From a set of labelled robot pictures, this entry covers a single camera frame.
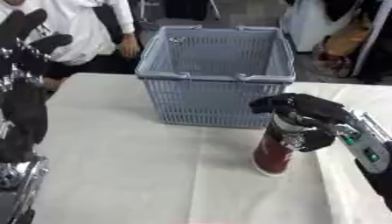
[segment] led indicator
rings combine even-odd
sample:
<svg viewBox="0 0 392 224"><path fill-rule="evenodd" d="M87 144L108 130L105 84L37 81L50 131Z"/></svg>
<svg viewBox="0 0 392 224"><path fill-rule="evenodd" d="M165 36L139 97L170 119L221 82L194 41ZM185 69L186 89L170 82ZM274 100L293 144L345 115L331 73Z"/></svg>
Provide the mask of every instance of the led indicator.
<svg viewBox="0 0 392 224"><path fill-rule="evenodd" d="M378 160L380 160L380 156L377 155L377 154L375 154L375 153L372 151L372 149L370 149L370 148L366 148L363 152L364 152L365 156L367 157L367 159L368 159L370 162L372 162L372 163L375 163L375 162L377 162Z"/></svg>
<svg viewBox="0 0 392 224"><path fill-rule="evenodd" d="M355 141L350 137L347 137L345 140L348 145L353 145L355 143Z"/></svg>

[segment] gray plastic basket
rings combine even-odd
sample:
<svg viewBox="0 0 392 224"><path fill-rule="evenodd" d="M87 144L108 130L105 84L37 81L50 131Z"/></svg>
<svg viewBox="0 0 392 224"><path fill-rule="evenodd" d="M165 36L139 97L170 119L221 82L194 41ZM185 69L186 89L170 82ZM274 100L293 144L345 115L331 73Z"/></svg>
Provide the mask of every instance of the gray plastic basket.
<svg viewBox="0 0 392 224"><path fill-rule="evenodd" d="M163 123L261 128L270 115L249 103L295 80L293 56L277 28L166 26L136 69Z"/></svg>

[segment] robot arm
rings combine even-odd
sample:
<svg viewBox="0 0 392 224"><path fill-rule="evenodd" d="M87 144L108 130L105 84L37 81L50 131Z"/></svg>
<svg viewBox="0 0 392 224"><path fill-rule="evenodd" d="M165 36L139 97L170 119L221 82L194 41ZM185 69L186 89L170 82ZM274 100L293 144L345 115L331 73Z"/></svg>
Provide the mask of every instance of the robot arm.
<svg viewBox="0 0 392 224"><path fill-rule="evenodd" d="M43 10L14 11L0 24L0 223L32 222L31 205L47 172L47 159L34 152L47 130L43 75L48 54L72 38L27 45L24 39L45 19Z"/></svg>
<svg viewBox="0 0 392 224"><path fill-rule="evenodd" d="M250 103L254 113L277 114L287 123L310 128L300 133L299 151L315 151L340 139L356 157L362 174L392 211L392 138L367 113L308 94L280 94Z"/></svg>

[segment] white tablecloth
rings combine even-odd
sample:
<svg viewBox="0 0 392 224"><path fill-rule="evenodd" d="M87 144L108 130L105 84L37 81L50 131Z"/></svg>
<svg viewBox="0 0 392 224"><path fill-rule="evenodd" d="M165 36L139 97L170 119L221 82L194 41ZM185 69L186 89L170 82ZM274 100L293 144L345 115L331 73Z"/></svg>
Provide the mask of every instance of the white tablecloth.
<svg viewBox="0 0 392 224"><path fill-rule="evenodd" d="M392 130L392 88L296 83L364 109ZM132 76L80 74L48 102L38 152L51 172L36 224L392 223L392 215L339 143L298 153L268 178L249 157L262 130L163 125Z"/></svg>

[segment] white lab coat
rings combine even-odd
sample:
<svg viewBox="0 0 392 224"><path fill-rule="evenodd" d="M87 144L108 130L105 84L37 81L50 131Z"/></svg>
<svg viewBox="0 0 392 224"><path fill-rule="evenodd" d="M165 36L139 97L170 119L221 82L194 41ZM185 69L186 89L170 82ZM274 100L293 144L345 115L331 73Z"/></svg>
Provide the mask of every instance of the white lab coat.
<svg viewBox="0 0 392 224"><path fill-rule="evenodd" d="M0 0L0 20L15 9L24 13L38 8L45 9L48 19L31 33L28 41L42 39L55 32L73 35L73 43L58 48L52 58L77 66L89 62L98 54L111 54L116 49L109 32L93 10L93 7L102 4L108 4L114 9L123 33L135 30L127 0L26 0L18 7L9 6Z"/></svg>

